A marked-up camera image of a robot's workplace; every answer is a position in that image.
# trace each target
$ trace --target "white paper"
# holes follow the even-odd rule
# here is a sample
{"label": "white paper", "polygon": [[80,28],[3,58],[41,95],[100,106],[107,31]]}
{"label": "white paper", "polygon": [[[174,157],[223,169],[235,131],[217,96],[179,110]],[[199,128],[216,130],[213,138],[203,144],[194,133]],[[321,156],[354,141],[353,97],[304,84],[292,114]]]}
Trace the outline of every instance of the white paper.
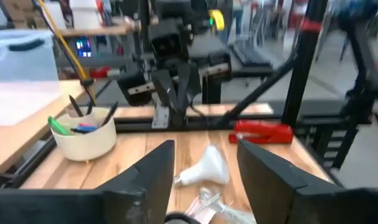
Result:
{"label": "white paper", "polygon": [[58,82],[0,83],[0,126],[20,123],[58,97]]}

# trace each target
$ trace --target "storage bin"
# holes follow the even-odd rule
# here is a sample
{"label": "storage bin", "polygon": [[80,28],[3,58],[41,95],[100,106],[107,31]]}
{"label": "storage bin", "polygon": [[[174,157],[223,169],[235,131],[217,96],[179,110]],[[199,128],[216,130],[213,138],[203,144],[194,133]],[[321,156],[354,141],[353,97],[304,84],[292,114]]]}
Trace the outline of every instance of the storage bin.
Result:
{"label": "storage bin", "polygon": [[48,30],[0,30],[0,125],[15,125],[60,96]]}
{"label": "storage bin", "polygon": [[0,30],[0,82],[56,81],[49,30]]}

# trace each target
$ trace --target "green pen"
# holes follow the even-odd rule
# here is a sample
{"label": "green pen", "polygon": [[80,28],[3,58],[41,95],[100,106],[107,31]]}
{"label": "green pen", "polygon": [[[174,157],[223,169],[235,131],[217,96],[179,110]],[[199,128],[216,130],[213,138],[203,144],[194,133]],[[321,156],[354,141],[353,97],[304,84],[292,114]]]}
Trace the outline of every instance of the green pen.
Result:
{"label": "green pen", "polygon": [[50,126],[52,128],[54,128],[58,133],[62,134],[62,135],[69,135],[69,133],[67,132],[67,130],[61,125],[59,124],[54,118],[52,118],[51,116],[49,116],[47,118],[47,122],[50,124]]}

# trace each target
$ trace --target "light bulb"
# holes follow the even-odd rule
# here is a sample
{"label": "light bulb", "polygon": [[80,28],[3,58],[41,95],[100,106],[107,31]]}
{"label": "light bulb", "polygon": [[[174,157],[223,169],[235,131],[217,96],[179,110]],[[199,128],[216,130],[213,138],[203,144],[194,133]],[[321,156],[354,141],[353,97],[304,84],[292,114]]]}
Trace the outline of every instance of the light bulb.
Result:
{"label": "light bulb", "polygon": [[174,183],[175,185],[190,185],[203,180],[211,180],[218,184],[227,184],[229,179],[229,168],[224,158],[215,146],[209,145],[200,161],[182,171],[175,177]]}

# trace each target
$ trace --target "wooden tabletop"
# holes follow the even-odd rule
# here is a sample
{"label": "wooden tabletop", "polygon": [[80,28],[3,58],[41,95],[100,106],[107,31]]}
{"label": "wooden tabletop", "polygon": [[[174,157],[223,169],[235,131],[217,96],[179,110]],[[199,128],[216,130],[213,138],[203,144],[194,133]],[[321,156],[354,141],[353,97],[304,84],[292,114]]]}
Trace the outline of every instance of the wooden tabletop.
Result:
{"label": "wooden tabletop", "polygon": [[[116,20],[113,18],[113,22],[117,23],[112,27],[101,27],[97,29],[74,29],[68,28],[60,30],[64,37],[77,37],[77,36],[94,36],[94,35],[127,35],[135,30],[140,30],[140,22],[134,21],[131,24],[124,20]],[[157,23],[157,18],[152,18],[151,23]]]}
{"label": "wooden tabletop", "polygon": [[[233,105],[198,106],[206,114],[222,114]],[[150,107],[119,108],[115,117],[137,117],[152,115]],[[271,113],[268,105],[252,105],[244,113]],[[53,150],[45,161],[27,179],[23,189],[93,189],[115,175],[129,168],[148,152],[167,139],[175,140],[174,175],[193,166],[202,157],[207,145],[213,144],[225,157],[229,170],[230,182],[222,187],[223,200],[232,202],[232,207],[243,211],[251,211],[240,177],[237,163],[237,145],[229,143],[228,134],[231,131],[190,131],[181,133],[133,133],[119,134],[116,145],[108,154],[91,161],[73,162],[63,157],[60,149]],[[291,161],[299,168],[330,181],[308,151],[294,139],[292,144],[264,145],[265,149]],[[168,212],[188,209],[198,196],[199,187],[211,183],[200,183],[188,187],[172,187],[169,198]],[[211,223],[224,223],[216,216]]]}
{"label": "wooden tabletop", "polygon": [[139,26],[131,26],[129,24],[121,24],[113,27],[101,27],[97,29],[74,29],[68,28],[60,30],[64,37],[76,37],[76,36],[93,36],[93,35],[126,35],[132,30],[136,30]]}
{"label": "wooden tabletop", "polygon": [[23,153],[38,141],[48,130],[48,116],[58,116],[70,104],[68,95],[74,98],[84,93],[79,81],[60,81],[62,96],[44,109],[34,113],[14,126],[0,126],[0,172],[6,171]]}

